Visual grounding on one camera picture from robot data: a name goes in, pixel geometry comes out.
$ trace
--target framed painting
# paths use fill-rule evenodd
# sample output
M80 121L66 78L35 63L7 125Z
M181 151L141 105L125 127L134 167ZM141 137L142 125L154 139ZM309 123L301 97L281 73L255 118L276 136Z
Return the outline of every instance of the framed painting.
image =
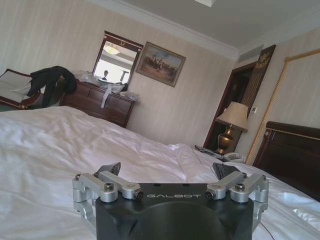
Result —
M146 42L136 72L175 87L186 58Z

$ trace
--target telephone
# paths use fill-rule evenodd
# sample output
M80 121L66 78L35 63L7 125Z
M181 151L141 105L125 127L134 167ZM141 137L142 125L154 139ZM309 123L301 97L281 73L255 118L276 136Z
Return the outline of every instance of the telephone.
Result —
M223 159L227 162L243 163L245 158L237 152L229 152L223 155Z

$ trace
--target mirror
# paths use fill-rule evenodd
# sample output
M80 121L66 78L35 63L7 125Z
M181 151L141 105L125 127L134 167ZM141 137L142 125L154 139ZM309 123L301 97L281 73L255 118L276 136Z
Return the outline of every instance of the mirror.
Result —
M129 83L142 48L139 43L104 31L93 75L101 83Z

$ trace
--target black jacket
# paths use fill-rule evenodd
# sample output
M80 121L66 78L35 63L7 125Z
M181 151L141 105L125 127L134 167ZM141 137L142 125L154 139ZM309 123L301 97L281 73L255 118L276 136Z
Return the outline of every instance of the black jacket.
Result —
M64 77L65 86L64 92L66 94L72 94L77 88L77 82L75 76L68 71L66 68L62 66L53 66L49 68L44 68L39 71L35 71L30 73L32 80L31 88L27 95L31 97L38 90L45 86L43 99L42 99L42 107L46 108L49 105L51 96L55 90L56 83L60 76Z

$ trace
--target logo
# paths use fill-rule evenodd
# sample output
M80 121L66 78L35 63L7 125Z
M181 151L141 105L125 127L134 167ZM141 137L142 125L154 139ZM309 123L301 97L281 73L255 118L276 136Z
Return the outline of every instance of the logo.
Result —
M174 194L172 196L167 195L167 194L148 194L146 197L147 198L165 198L165 199L191 199L193 197L199 198L201 194Z

